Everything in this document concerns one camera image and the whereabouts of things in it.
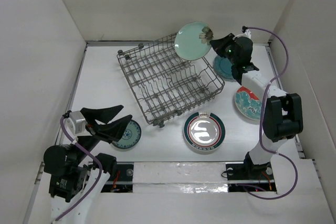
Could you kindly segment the red teal floral plate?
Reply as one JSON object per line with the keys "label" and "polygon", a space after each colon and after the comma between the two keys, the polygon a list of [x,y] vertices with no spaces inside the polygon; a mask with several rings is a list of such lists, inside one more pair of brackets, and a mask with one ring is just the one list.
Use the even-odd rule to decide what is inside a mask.
{"label": "red teal floral plate", "polygon": [[262,101],[249,89],[241,86],[234,95],[236,108],[246,118],[260,121]]}

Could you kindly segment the teal scalloped plate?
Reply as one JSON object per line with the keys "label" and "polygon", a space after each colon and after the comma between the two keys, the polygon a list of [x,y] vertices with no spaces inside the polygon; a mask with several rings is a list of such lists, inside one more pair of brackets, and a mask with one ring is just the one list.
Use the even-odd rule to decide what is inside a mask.
{"label": "teal scalloped plate", "polygon": [[224,79],[234,79],[232,75],[232,63],[227,58],[216,56],[214,59],[214,70]]}

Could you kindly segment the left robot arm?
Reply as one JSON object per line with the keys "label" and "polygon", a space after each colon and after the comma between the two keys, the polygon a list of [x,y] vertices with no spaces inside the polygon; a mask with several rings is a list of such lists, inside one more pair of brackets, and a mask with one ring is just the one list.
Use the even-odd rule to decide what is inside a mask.
{"label": "left robot arm", "polygon": [[48,147],[43,156],[44,172],[51,175],[51,223],[87,223],[91,207],[108,180],[117,180],[116,157],[92,150],[99,142],[118,142],[132,115],[115,117],[122,105],[104,109],[67,111],[60,118],[69,144]]}

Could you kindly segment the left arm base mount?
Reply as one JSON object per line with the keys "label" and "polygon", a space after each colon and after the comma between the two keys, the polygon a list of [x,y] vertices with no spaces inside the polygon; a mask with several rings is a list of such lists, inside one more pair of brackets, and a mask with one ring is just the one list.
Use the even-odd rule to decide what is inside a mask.
{"label": "left arm base mount", "polygon": [[111,175],[102,189],[102,193],[133,192],[134,163],[117,163],[117,171]]}

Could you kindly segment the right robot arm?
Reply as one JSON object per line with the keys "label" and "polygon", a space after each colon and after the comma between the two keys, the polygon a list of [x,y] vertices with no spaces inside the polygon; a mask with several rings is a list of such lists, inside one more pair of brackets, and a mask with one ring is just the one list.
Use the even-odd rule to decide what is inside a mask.
{"label": "right robot arm", "polygon": [[[213,48],[221,59],[227,59],[233,64],[233,78],[241,84],[241,87],[250,88],[260,98],[262,104],[259,121],[259,140],[256,146],[247,152],[244,164],[242,168],[239,168],[239,170],[242,170],[240,173],[243,173],[246,177],[255,178],[262,170],[266,170],[273,155],[280,155],[286,158],[295,168],[293,161],[278,153],[278,149],[287,139],[293,138],[297,133],[302,132],[303,119],[301,97],[296,93],[289,94],[276,86],[271,86],[271,83],[280,77],[287,68],[289,55],[286,45],[281,38],[270,32],[284,46],[286,65],[279,75],[268,81],[251,62],[253,42],[251,40],[250,28],[270,32],[256,27],[243,27],[242,34],[235,36],[231,33],[224,38],[215,40],[213,39],[213,32],[209,27],[204,27],[202,31],[189,32],[181,30],[176,34],[174,47],[176,55],[186,61],[200,59]],[[171,117],[184,113],[186,110],[198,106],[205,100],[215,96],[214,93],[208,93],[205,90],[202,86],[199,89],[195,89],[194,92],[181,94],[181,102],[184,102],[184,106],[179,108],[177,106],[174,107],[176,109],[168,112],[166,116]],[[173,98],[170,98],[168,104],[175,106],[177,101],[180,102],[180,99],[175,102]],[[210,121],[216,126],[218,122],[219,129],[216,133],[221,134],[221,137],[224,138],[224,126],[222,130],[220,120],[215,119],[215,114],[210,115],[210,113],[209,115],[202,115],[201,112],[194,113],[185,121],[182,131],[185,142],[194,148],[194,150],[203,150],[204,153],[213,151],[214,146],[217,144],[217,142],[215,144],[215,141],[211,142],[211,144],[206,143],[206,145],[202,141],[197,142],[198,140],[206,140],[199,137],[210,137],[208,132],[203,131],[208,128],[199,128],[199,124],[196,124],[196,121],[197,123],[201,123],[201,121],[205,123],[205,119],[208,119],[207,122]],[[217,137],[218,143],[222,141],[221,137]]]}

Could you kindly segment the light green floral plate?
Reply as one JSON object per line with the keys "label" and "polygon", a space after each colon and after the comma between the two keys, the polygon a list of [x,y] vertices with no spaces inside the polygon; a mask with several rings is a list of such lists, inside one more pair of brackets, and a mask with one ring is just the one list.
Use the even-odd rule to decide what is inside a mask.
{"label": "light green floral plate", "polygon": [[187,61],[204,57],[211,49],[214,35],[208,24],[192,22],[183,26],[176,34],[174,49],[177,55]]}

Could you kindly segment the blue patterned small plate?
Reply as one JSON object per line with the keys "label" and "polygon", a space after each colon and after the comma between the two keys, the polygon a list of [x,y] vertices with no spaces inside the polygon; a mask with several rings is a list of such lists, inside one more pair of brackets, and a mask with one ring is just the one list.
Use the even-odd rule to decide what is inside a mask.
{"label": "blue patterned small plate", "polygon": [[121,150],[127,150],[134,147],[140,140],[142,135],[140,125],[131,120],[124,131],[122,138],[118,142],[112,142],[112,145]]}

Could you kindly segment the white green rimmed plate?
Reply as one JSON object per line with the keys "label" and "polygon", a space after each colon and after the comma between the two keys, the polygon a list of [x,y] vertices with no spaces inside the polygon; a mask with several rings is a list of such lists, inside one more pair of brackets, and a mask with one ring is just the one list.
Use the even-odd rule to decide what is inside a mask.
{"label": "white green rimmed plate", "polygon": [[214,113],[196,112],[184,123],[186,145],[199,154],[210,154],[220,148],[225,139],[225,125]]}

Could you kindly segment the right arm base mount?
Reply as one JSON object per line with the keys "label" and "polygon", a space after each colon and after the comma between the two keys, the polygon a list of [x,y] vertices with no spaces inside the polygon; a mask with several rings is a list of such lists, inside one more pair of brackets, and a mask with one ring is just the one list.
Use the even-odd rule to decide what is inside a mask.
{"label": "right arm base mount", "polygon": [[271,164],[268,163],[261,171],[256,171],[248,175],[243,171],[243,163],[226,163],[225,170],[221,176],[227,180],[228,191],[237,192],[259,192],[273,191],[276,192],[276,184]]}

